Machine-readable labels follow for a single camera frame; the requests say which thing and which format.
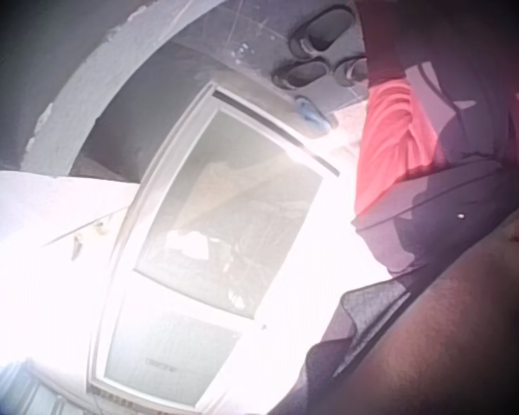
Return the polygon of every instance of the tiled floor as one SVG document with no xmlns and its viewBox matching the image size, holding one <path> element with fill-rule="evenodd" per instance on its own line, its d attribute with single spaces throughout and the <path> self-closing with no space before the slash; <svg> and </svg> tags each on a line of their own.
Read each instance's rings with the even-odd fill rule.
<svg viewBox="0 0 519 415">
<path fill-rule="evenodd" d="M 294 61 L 288 49 L 293 31 L 330 6 L 349 0 L 227 0 L 173 38 L 173 42 L 208 54 L 232 69 L 271 85 L 272 72 Z M 324 54 L 331 67 L 363 54 L 359 22 Z M 339 86 L 331 76 L 293 92 L 311 99 L 325 113 L 366 97 L 361 88 Z"/>
</svg>

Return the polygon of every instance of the person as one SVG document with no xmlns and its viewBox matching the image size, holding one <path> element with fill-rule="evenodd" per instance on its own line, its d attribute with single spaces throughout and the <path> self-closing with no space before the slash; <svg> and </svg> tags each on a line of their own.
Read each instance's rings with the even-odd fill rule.
<svg viewBox="0 0 519 415">
<path fill-rule="evenodd" d="M 356 6 L 353 225 L 392 278 L 343 295 L 271 413 L 502 410 L 519 398 L 519 243 L 499 236 L 519 208 L 518 21 L 497 0 Z"/>
<path fill-rule="evenodd" d="M 519 413 L 519 210 L 461 255 L 309 413 Z"/>
</svg>

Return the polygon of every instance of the slipper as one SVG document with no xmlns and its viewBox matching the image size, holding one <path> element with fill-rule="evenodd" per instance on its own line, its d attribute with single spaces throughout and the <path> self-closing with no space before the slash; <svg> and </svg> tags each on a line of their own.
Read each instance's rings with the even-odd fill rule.
<svg viewBox="0 0 519 415">
<path fill-rule="evenodd" d="M 354 23 L 356 17 L 349 8 L 331 7 L 300 26 L 291 36 L 288 47 L 302 61 L 319 56 Z"/>
<path fill-rule="evenodd" d="M 272 83 L 282 89 L 294 90 L 308 86 L 329 72 L 329 66 L 321 59 L 294 63 L 278 69 L 272 76 Z"/>
<path fill-rule="evenodd" d="M 362 56 L 347 59 L 335 68 L 333 77 L 340 86 L 352 87 L 361 85 L 367 87 L 367 59 Z"/>
<path fill-rule="evenodd" d="M 313 126 L 316 130 L 321 132 L 329 132 L 332 129 L 330 121 L 317 109 L 306 97 L 296 97 L 294 100 L 296 109 L 300 116 Z"/>
</svg>

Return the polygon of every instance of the glass door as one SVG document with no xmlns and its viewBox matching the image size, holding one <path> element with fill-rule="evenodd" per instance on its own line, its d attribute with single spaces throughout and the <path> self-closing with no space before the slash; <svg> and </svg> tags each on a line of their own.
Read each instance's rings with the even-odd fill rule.
<svg viewBox="0 0 519 415">
<path fill-rule="evenodd" d="M 202 412 L 240 339 L 265 329 L 258 310 L 328 173 L 211 95 L 168 140 L 127 219 L 93 380 Z"/>
</svg>

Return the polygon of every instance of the sandal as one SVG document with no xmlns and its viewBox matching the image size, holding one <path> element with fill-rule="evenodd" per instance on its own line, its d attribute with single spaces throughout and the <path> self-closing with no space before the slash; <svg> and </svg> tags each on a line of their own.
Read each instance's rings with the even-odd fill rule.
<svg viewBox="0 0 519 415">
<path fill-rule="evenodd" d="M 331 7 L 300 26 L 291 36 L 288 47 L 302 61 L 319 56 L 355 23 L 356 17 L 349 8 Z"/>
<path fill-rule="evenodd" d="M 340 86 L 352 87 L 361 85 L 367 87 L 367 59 L 363 56 L 347 59 L 335 68 L 333 77 Z"/>
<path fill-rule="evenodd" d="M 282 89 L 295 90 L 308 86 L 330 72 L 325 61 L 294 63 L 278 69 L 272 76 L 272 83 Z"/>
</svg>

